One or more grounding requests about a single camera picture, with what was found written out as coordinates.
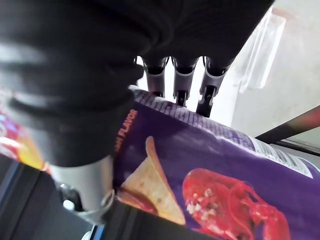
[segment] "black metal bar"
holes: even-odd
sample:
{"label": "black metal bar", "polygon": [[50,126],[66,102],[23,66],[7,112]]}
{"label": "black metal bar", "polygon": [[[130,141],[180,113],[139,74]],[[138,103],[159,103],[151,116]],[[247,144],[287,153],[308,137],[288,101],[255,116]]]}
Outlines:
{"label": "black metal bar", "polygon": [[291,140],[281,140],[281,141],[277,141],[275,144],[288,149],[293,149],[306,154],[311,154],[311,155],[320,157],[320,149],[309,147],[300,142],[291,141]]}
{"label": "black metal bar", "polygon": [[317,127],[320,127],[320,105],[257,136],[256,139],[273,144]]}

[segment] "lobster illustration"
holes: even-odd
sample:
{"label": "lobster illustration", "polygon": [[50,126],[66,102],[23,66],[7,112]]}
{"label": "lobster illustration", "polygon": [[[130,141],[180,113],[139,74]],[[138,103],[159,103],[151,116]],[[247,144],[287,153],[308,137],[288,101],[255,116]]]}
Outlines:
{"label": "lobster illustration", "polygon": [[263,224],[263,240],[290,240],[285,215],[259,197],[244,181],[208,169],[190,171],[183,181],[186,210],[198,231],[226,240],[254,240]]}

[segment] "colorful package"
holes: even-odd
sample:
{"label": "colorful package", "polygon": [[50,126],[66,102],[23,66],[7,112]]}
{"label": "colorful package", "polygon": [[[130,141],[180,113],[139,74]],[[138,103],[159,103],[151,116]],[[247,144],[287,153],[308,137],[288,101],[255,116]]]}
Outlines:
{"label": "colorful package", "polygon": [[[149,92],[134,94],[115,141],[118,200],[216,239],[320,239],[312,163]],[[0,117],[0,152],[45,169],[23,130]]]}

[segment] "snack package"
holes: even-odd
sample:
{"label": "snack package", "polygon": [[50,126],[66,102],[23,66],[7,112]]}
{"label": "snack package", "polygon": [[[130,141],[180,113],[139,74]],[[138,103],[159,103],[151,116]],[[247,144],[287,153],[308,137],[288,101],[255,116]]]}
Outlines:
{"label": "snack package", "polygon": [[[320,239],[320,173],[312,163],[133,91],[115,141],[119,201],[216,239]],[[23,129],[2,116],[1,138],[18,147],[11,157],[46,169]]]}

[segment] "clear plastic holder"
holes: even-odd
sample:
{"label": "clear plastic holder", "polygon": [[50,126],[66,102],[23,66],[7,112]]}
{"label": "clear plastic holder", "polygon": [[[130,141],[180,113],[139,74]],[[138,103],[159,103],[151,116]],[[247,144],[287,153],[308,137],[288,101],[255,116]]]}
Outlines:
{"label": "clear plastic holder", "polygon": [[272,10],[262,18],[231,66],[238,76],[234,84],[240,85],[240,93],[266,85],[286,24],[286,19]]}

